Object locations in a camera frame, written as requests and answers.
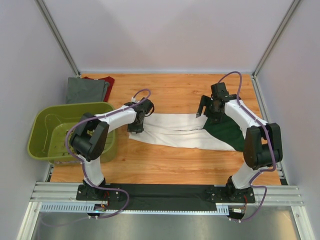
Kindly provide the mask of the white and green t-shirt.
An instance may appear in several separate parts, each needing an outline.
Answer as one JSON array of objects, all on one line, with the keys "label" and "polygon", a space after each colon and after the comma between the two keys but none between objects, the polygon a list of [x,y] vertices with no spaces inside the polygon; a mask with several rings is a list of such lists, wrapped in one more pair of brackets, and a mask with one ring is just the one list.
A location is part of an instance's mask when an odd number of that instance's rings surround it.
[{"label": "white and green t-shirt", "polygon": [[129,139],[174,148],[243,152],[245,139],[240,127],[224,115],[214,123],[194,113],[154,113],[144,119],[142,133],[130,133]]}]

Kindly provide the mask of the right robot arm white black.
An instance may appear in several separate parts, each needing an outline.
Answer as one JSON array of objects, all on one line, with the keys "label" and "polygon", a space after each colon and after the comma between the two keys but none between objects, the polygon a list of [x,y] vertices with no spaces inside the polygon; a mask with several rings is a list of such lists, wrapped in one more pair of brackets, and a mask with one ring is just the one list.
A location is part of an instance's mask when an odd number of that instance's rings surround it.
[{"label": "right robot arm white black", "polygon": [[211,96],[202,95],[196,117],[210,135],[243,153],[242,167],[214,192],[219,201],[243,202],[250,198],[251,183],[262,172],[276,169],[283,159],[281,129],[254,114],[223,82],[211,85]]}]

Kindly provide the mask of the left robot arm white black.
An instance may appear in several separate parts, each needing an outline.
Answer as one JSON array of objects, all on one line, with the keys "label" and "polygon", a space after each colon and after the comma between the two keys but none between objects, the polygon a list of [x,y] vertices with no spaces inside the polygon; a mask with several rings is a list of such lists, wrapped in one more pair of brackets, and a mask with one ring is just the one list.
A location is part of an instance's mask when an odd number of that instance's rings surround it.
[{"label": "left robot arm white black", "polygon": [[99,201],[108,195],[110,191],[105,189],[106,180],[101,170],[101,155],[108,134],[125,125],[129,133],[142,133],[145,118],[154,110],[154,104],[142,98],[139,102],[131,101],[103,114],[87,112],[82,115],[69,140],[76,157],[80,159],[84,174],[83,184],[78,186],[77,200]]}]

